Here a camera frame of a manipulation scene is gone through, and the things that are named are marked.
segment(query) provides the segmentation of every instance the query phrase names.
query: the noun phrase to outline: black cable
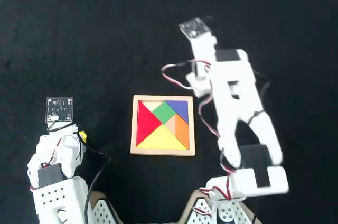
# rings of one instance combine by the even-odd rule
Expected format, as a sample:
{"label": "black cable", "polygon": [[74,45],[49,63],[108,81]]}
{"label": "black cable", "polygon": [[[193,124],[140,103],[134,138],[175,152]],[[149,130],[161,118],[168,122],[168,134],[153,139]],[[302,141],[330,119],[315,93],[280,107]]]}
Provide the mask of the black cable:
{"label": "black cable", "polygon": [[255,224],[255,222],[256,222],[256,214],[253,215],[253,219],[252,219],[251,224]]}
{"label": "black cable", "polygon": [[47,131],[50,132],[50,133],[55,133],[59,130],[62,130],[62,129],[65,129],[69,126],[72,126],[72,125],[75,125],[76,123],[69,123],[69,124],[66,124],[64,126],[61,126],[61,127],[58,127],[58,128],[55,128],[55,129],[50,129],[51,126],[48,127]]}
{"label": "black cable", "polygon": [[103,155],[104,157],[108,158],[107,159],[107,162],[102,166],[102,168],[99,170],[99,172],[96,174],[96,176],[94,177],[89,189],[88,189],[88,194],[87,194],[87,197],[86,197],[86,202],[84,204],[84,221],[86,224],[88,224],[88,205],[89,205],[89,199],[90,199],[90,193],[91,191],[93,190],[93,187],[95,185],[95,183],[97,182],[97,180],[99,179],[99,177],[101,176],[102,172],[104,171],[104,169],[109,165],[110,161],[111,161],[111,157],[106,154],[106,153],[103,153],[101,151],[98,151],[90,146],[88,146],[88,144],[86,142],[83,141],[81,135],[79,133],[76,133],[76,135],[79,137],[79,140],[81,141],[81,143],[89,150],[91,150],[92,152],[94,153],[97,153],[97,154],[100,154],[100,155]]}
{"label": "black cable", "polygon": [[259,99],[260,99],[260,102],[263,104],[263,100],[264,100],[264,96],[266,94],[266,91],[268,90],[268,88],[271,86],[271,82],[268,81],[266,82],[263,87],[260,89],[260,92],[259,92]]}
{"label": "black cable", "polygon": [[48,129],[47,129],[48,131],[55,125],[55,122],[56,121],[54,121],[50,126],[48,126]]}

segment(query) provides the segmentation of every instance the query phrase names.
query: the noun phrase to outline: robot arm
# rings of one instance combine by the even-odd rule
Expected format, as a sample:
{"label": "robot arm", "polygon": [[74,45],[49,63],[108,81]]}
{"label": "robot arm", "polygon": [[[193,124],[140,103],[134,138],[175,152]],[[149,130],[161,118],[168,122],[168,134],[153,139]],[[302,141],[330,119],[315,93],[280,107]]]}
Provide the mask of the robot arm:
{"label": "robot arm", "polygon": [[[218,146],[221,156],[237,168],[228,177],[212,178],[206,188],[226,191],[230,181],[232,197],[249,197],[286,193],[288,182],[281,148],[270,117],[264,112],[256,79],[248,56],[243,50],[216,50],[216,38],[199,18],[180,24],[183,34],[191,42],[196,60],[210,63],[209,70],[196,63],[186,76],[197,97],[210,94],[218,117]],[[260,144],[239,146],[235,131],[238,120],[248,123]],[[224,199],[217,190],[214,200]]]}
{"label": "robot arm", "polygon": [[27,165],[36,214],[41,224],[94,222],[88,186],[74,176],[86,151],[86,135],[72,122],[72,98],[47,98],[48,135],[40,137]]}

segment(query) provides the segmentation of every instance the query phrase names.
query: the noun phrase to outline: yellow component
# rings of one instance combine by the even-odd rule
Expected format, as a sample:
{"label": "yellow component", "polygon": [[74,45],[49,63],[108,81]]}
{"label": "yellow component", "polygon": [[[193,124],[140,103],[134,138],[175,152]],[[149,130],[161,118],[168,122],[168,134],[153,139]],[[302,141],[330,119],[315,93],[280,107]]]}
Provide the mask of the yellow component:
{"label": "yellow component", "polygon": [[160,125],[137,148],[186,150],[185,146],[164,125]]}
{"label": "yellow component", "polygon": [[87,143],[87,135],[86,135],[86,133],[85,133],[84,131],[80,131],[79,134],[80,134],[82,140],[83,140],[85,143]]}

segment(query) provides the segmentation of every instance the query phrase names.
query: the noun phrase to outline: tan triangle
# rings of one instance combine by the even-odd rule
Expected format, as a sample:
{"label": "tan triangle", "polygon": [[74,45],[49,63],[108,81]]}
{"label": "tan triangle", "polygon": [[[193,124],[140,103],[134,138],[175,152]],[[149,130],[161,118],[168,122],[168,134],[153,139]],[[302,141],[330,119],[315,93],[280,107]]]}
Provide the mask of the tan triangle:
{"label": "tan triangle", "polygon": [[186,150],[185,146],[164,125],[158,126],[137,148]]}
{"label": "tan triangle", "polygon": [[167,122],[165,122],[164,126],[174,135],[176,135],[176,116],[170,118]]}
{"label": "tan triangle", "polygon": [[158,100],[144,100],[142,101],[144,106],[147,107],[148,110],[153,112],[159,105],[163,103],[163,101],[158,101]]}

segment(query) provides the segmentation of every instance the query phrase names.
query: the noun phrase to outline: black tablecloth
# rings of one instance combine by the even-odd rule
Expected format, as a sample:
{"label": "black tablecloth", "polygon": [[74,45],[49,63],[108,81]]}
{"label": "black tablecloth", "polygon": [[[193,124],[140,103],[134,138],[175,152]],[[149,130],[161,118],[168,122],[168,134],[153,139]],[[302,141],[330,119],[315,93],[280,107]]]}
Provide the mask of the black tablecloth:
{"label": "black tablecloth", "polygon": [[[195,157],[129,154],[134,94],[192,95],[159,70],[192,57],[177,25],[196,16],[211,16],[219,46],[245,49],[273,81],[264,105],[290,191],[261,198],[258,217],[333,223],[337,15],[337,0],[0,0],[3,223],[37,223],[26,165],[46,133],[48,96],[73,96],[90,144],[113,156],[95,189],[125,223],[177,221],[192,191],[223,175],[217,141],[197,114]],[[184,80],[188,70],[171,73]],[[212,105],[205,114],[215,121]],[[88,153],[77,174],[90,183],[101,164]]]}

